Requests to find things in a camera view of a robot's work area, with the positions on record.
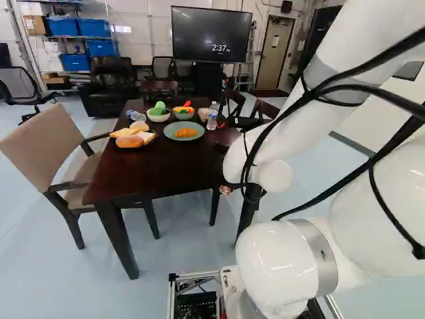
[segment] plastic bottle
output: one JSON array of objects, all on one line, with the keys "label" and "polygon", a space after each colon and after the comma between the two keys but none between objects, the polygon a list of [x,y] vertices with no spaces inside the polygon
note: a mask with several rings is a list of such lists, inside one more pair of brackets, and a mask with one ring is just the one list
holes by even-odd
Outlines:
[{"label": "plastic bottle", "polygon": [[211,110],[214,110],[214,111],[217,111],[218,112],[218,109],[220,108],[220,104],[218,104],[216,101],[212,101],[211,102],[211,105],[210,105],[210,109]]},{"label": "plastic bottle", "polygon": [[217,114],[211,112],[208,115],[207,130],[213,131],[217,127]]},{"label": "plastic bottle", "polygon": [[146,115],[135,110],[127,110],[127,117],[133,121],[146,121]]}]

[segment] tv screen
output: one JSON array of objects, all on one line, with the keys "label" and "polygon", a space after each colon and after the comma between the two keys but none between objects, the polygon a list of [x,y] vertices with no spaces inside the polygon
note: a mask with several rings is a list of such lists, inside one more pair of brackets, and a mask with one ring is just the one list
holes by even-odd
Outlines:
[{"label": "tv screen", "polygon": [[174,58],[245,62],[251,13],[172,6],[171,18]]}]

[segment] chair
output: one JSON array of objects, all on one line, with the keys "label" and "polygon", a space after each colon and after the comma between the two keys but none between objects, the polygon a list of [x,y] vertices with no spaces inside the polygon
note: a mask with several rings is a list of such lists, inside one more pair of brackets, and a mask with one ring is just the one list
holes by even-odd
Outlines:
[{"label": "chair", "polygon": [[[234,108],[233,111],[230,111],[230,100],[236,103],[236,107]],[[244,107],[245,100],[246,100],[245,96],[241,95],[239,91],[235,91],[235,90],[231,90],[227,88],[224,91],[224,100],[222,101],[222,103],[220,103],[220,109],[218,110],[218,113],[222,114],[222,109],[224,105],[227,104],[228,118],[239,117],[242,111],[242,108]]]},{"label": "chair", "polygon": [[139,98],[130,58],[95,56],[90,70],[90,84],[78,87],[88,116],[118,117],[128,100]]},{"label": "chair", "polygon": [[164,100],[177,95],[179,84],[175,81],[146,80],[141,81],[146,100]]},{"label": "chair", "polygon": [[179,83],[181,92],[193,93],[195,91],[193,61],[175,60],[172,70],[173,79]]},{"label": "chair", "polygon": [[[88,143],[108,136],[102,134],[84,139],[62,104],[58,103],[0,141],[0,150],[5,156],[62,214],[78,249],[84,248],[78,218],[82,213],[95,211],[94,206],[82,204],[82,196],[101,156],[95,154]],[[82,147],[88,158],[74,180],[51,185],[58,169],[77,146]]]},{"label": "chair", "polygon": [[0,68],[0,96],[8,105],[33,105],[35,112],[22,115],[22,122],[29,120],[40,113],[38,105],[46,104],[58,96],[57,92],[41,95],[37,83],[32,76],[21,66],[7,66]]},{"label": "chair", "polygon": [[250,115],[250,118],[255,118],[255,115],[258,113],[259,117],[262,119],[263,115],[268,116],[272,120],[279,114],[280,109],[265,102],[257,99],[255,101],[254,109]]},{"label": "chair", "polygon": [[152,58],[151,75],[147,80],[171,80],[173,57],[172,56],[154,56]]}]

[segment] bowl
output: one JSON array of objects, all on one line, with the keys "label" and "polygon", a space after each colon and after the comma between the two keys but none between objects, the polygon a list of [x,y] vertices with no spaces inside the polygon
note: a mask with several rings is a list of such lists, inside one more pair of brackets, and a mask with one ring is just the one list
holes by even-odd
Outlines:
[{"label": "bowl", "polygon": [[151,115],[149,112],[152,109],[153,108],[148,109],[147,112],[146,112],[146,115],[147,115],[147,118],[149,118],[152,122],[155,122],[155,123],[165,122],[166,120],[169,119],[169,117],[171,115],[171,112],[170,112],[170,110],[168,108],[165,109],[166,111],[168,111],[168,113],[166,113],[166,114],[163,114],[163,115]]},{"label": "bowl", "polygon": [[174,115],[179,120],[190,120],[195,115],[195,109],[190,108],[192,112],[190,113],[178,113],[176,108],[173,109]]}]

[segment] white bowl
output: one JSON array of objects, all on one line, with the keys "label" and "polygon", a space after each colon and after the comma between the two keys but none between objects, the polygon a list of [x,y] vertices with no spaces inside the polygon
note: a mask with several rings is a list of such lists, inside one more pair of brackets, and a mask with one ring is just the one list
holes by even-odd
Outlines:
[{"label": "white bowl", "polygon": [[150,110],[152,110],[152,108],[150,108],[146,112],[147,118],[149,118],[152,122],[155,122],[155,123],[165,122],[166,120],[169,119],[169,117],[171,115],[171,112],[168,112],[167,114],[164,114],[164,115],[151,115],[151,114],[149,114]]}]

